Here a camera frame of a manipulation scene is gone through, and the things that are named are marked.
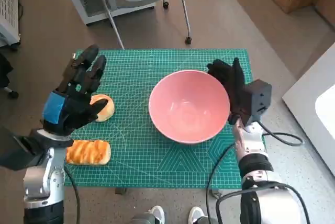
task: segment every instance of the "bread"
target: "bread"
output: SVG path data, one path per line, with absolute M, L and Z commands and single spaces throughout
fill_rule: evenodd
M 99 94 L 99 95 L 92 96 L 90 104 L 93 104 L 100 99 L 107 99 L 108 103 L 104 107 L 104 109 L 102 109 L 98 113 L 98 119 L 96 119 L 96 122 L 103 122 L 103 121 L 108 120 L 111 116 L 113 116 L 114 111 L 115 111 L 113 100 L 107 95 Z
M 75 165 L 105 165 L 110 156 L 109 143 L 101 140 L 75 140 L 66 150 L 66 162 Z

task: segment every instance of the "blue tape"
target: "blue tape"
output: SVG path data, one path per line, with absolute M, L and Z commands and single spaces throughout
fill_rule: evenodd
M 42 113 L 43 119 L 52 124 L 58 124 L 64 101 L 65 97 L 62 97 L 54 92 L 50 93 L 49 98 L 44 105 Z

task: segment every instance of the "power cord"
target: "power cord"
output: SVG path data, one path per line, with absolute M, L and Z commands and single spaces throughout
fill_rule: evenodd
M 227 146 L 224 151 L 222 152 L 219 160 L 216 162 L 211 174 L 210 174 L 210 177 L 209 177 L 209 181 L 208 181 L 208 184 L 207 184 L 207 187 L 206 187 L 206 209 L 207 209 L 207 215 L 208 215 L 208 220 L 209 220 L 209 224 L 211 224 L 211 221 L 210 221 L 210 211 L 209 211 L 209 187 L 211 185 L 211 181 L 213 180 L 213 177 L 214 177 L 214 174 L 216 172 L 216 169 L 219 167 L 219 164 L 221 163 L 221 161 L 225 158 L 226 154 L 228 153 L 228 151 L 230 150 L 230 148 L 232 148 L 234 146 L 234 143 L 233 144 L 230 144 L 229 146 Z
M 264 124 L 262 124 L 259 120 L 257 121 L 257 123 L 264 129 L 264 131 L 266 131 L 266 133 L 264 133 L 262 136 L 271 136 L 271 137 L 275 138 L 276 140 L 280 141 L 281 143 L 289 145 L 291 147 L 300 147 L 301 145 L 305 144 L 304 140 L 302 138 L 300 138 L 299 136 L 296 136 L 296 135 L 293 135 L 293 134 L 290 134 L 290 133 L 285 133 L 285 132 L 272 132 Z M 288 141 L 283 140 L 282 138 L 278 137 L 278 135 L 288 136 L 288 137 L 297 139 L 299 141 L 299 143 L 288 142 Z M 224 149 L 224 151 L 222 152 L 222 155 L 220 156 L 219 160 L 214 165 L 214 168 L 213 168 L 213 170 L 211 172 L 211 175 L 209 177 L 209 181 L 208 181 L 208 184 L 207 184 L 207 187 L 206 187 L 206 209 L 207 209 L 209 224 L 211 224 L 210 210 L 209 210 L 209 187 L 210 187 L 211 182 L 213 180 L 214 174 L 215 174 L 217 168 L 219 167 L 219 164 L 225 158 L 229 149 L 231 149 L 233 146 L 234 146 L 234 143 L 230 144 L 229 146 L 227 146 Z M 218 216 L 219 224 L 223 224 L 222 223 L 222 216 L 221 216 L 221 213 L 220 213 L 220 203 L 222 201 L 224 201 L 225 199 L 228 199 L 230 197 L 233 197 L 233 196 L 237 196 L 237 195 L 241 195 L 241 194 L 245 194 L 245 193 L 257 192 L 257 191 L 261 191 L 261 190 L 264 190 L 264 189 L 269 189 L 269 188 L 272 188 L 272 187 L 275 187 L 275 186 L 288 188 L 288 189 L 292 190 L 297 195 L 297 197 L 299 198 L 299 200 L 301 202 L 301 205 L 303 207 L 307 224 L 310 224 L 307 207 L 306 207 L 305 202 L 304 202 L 302 196 L 300 195 L 300 193 L 295 188 L 293 188 L 292 186 L 287 185 L 287 184 L 283 184 L 283 183 L 278 183 L 278 182 L 273 182 L 271 184 L 267 184 L 265 186 L 261 186 L 261 187 L 258 187 L 258 188 L 244 189 L 244 190 L 240 190 L 240 191 L 236 191 L 236 192 L 232 192 L 232 193 L 220 196 L 220 198 L 216 201 L 216 214 Z
M 23 6 L 20 2 L 18 2 L 18 6 L 19 6 L 19 21 L 21 20 L 22 16 L 23 16 Z
M 68 175 L 68 177 L 69 177 L 69 179 L 71 181 L 73 190 L 74 190 L 75 199 L 76 199 L 76 202 L 77 202 L 77 220 L 76 220 L 76 224 L 80 224 L 80 198 L 79 198 L 78 189 L 77 189 L 77 186 L 75 185 L 74 179 L 73 179 L 73 177 L 72 177 L 69 169 L 66 166 L 64 166 L 64 170 L 65 170 L 66 174 Z
M 290 133 L 285 133 L 285 132 L 272 132 L 264 124 L 262 124 L 259 120 L 257 121 L 257 123 L 264 129 L 264 131 L 267 132 L 267 133 L 264 133 L 263 136 L 271 136 L 275 138 L 276 140 L 280 141 L 281 143 L 289 145 L 290 147 L 300 147 L 301 145 L 305 144 L 304 140 L 298 136 L 295 136 Z M 283 140 L 282 138 L 278 137 L 278 135 L 289 136 L 291 138 L 299 140 L 300 143 L 287 142 L 286 140 Z
M 269 184 L 267 184 L 265 186 L 259 186 L 257 188 L 251 188 L 251 189 L 244 189 L 244 190 L 232 192 L 232 193 L 229 193 L 229 194 L 221 196 L 216 201 L 216 205 L 215 205 L 216 214 L 218 216 L 219 224 L 223 224 L 223 222 L 222 222 L 222 216 L 221 216 L 221 213 L 220 213 L 220 204 L 221 204 L 222 201 L 224 201 L 224 200 L 226 200 L 226 199 L 228 199 L 230 197 L 233 197 L 233 196 L 242 195 L 242 194 L 248 194 L 248 193 L 257 192 L 257 191 L 261 191 L 261 190 L 265 190 L 265 189 L 270 189 L 270 188 L 273 188 L 275 186 L 288 188 L 288 189 L 292 190 L 297 195 L 297 197 L 299 198 L 299 200 L 301 202 L 301 205 L 303 207 L 304 213 L 305 213 L 306 223 L 310 224 L 307 207 L 306 207 L 306 204 L 305 204 L 305 202 L 304 202 L 301 194 L 294 187 L 292 187 L 290 185 L 287 185 L 287 184 L 279 183 L 279 182 L 269 182 Z

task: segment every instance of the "floor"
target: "floor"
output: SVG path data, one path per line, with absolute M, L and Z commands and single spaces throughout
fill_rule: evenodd
M 119 48 L 108 22 L 85 26 L 70 0 L 20 0 L 21 46 L 17 53 L 2 50 L 15 70 L 10 86 L 17 101 L 0 94 L 0 124 L 20 135 L 39 127 L 41 110 L 57 86 L 71 53 L 97 43 Z M 271 0 L 186 0 L 193 48 L 246 48 L 255 78 L 274 87 L 271 108 L 263 121 L 272 130 L 303 135 L 281 97 L 335 41 L 335 33 L 311 8 L 285 15 Z M 127 48 L 187 48 L 180 0 L 170 0 L 169 11 L 154 10 L 116 18 Z M 302 194 L 311 223 L 335 223 L 335 180 L 307 143 L 290 148 L 273 139 L 267 147 L 283 180 Z M 0 223 L 20 223 L 23 216 L 24 172 L 0 169 Z M 66 189 L 66 223 L 75 222 L 75 198 Z M 82 223 L 126 223 L 133 214 L 153 205 L 163 206 L 166 223 L 186 223 L 192 206 L 205 209 L 204 190 L 131 189 L 118 196 L 110 188 L 80 188 Z M 214 200 L 211 209 L 214 213 Z M 239 198 L 222 208 L 225 223 L 239 223 Z

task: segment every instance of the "chair wheel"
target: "chair wheel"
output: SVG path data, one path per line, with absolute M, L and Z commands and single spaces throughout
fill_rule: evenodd
M 19 94 L 17 92 L 10 92 L 8 93 L 9 99 L 17 99 L 19 97 Z
M 191 42 L 192 42 L 192 37 L 186 37 L 185 43 L 186 44 L 191 44 Z
M 164 9 L 168 9 L 169 8 L 169 3 L 168 2 L 164 2 L 163 3 L 163 8 Z

